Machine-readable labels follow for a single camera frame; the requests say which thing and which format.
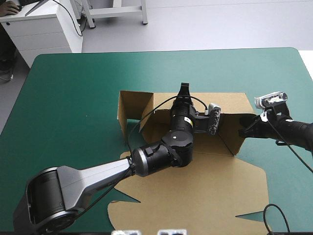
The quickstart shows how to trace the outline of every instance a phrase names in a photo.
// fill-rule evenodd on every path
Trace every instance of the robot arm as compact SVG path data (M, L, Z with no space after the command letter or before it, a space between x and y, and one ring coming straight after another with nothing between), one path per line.
M221 108L210 104L204 116L200 115L187 83L182 83L179 95L170 111L170 130L160 141L135 149L131 159L82 170L53 167L33 177L13 214L15 232L40 235L63 230L74 223L98 190L134 174L143 177L170 166L188 165L193 134L216 134Z
M262 109L263 112L253 119L243 118L241 124L245 128L239 131L239 135L243 138L271 138L276 140L279 146L287 145L285 140L288 144L302 147L313 154L313 123L293 120L286 101L287 95L284 92L255 98L256 108Z

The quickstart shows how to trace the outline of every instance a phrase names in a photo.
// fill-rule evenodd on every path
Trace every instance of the drawer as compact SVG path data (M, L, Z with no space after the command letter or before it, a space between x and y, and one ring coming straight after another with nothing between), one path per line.
M25 35L62 32L61 25L56 17L2 22L1 24L11 38Z
M29 67L31 67L37 55L55 54L55 53L72 53L72 51L70 50L70 47L56 47L56 48L20 51L20 54L22 55L23 59L25 60Z
M47 33L11 38L18 50L68 47L64 33Z

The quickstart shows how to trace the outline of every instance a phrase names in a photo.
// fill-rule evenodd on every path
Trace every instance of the white tag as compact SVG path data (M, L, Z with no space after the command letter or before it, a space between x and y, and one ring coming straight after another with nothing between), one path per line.
M266 111L263 111L261 114L260 114L260 117L261 117L261 120L263 122L267 122L268 121L268 117L267 117L267 112Z
M192 127L194 127L194 124L192 123L192 121L188 117L184 117L184 120L186 122L188 122Z

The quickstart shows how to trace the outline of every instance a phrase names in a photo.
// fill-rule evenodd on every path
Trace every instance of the person's hand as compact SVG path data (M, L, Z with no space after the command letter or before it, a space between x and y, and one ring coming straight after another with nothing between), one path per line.
M16 15L18 14L19 7L12 1L6 1L0 5L0 17L5 15Z

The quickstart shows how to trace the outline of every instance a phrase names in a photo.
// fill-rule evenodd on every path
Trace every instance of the person's leg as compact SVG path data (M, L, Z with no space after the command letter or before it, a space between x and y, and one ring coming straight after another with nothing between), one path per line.
M5 71L13 66L15 50L15 45L0 24L0 70Z

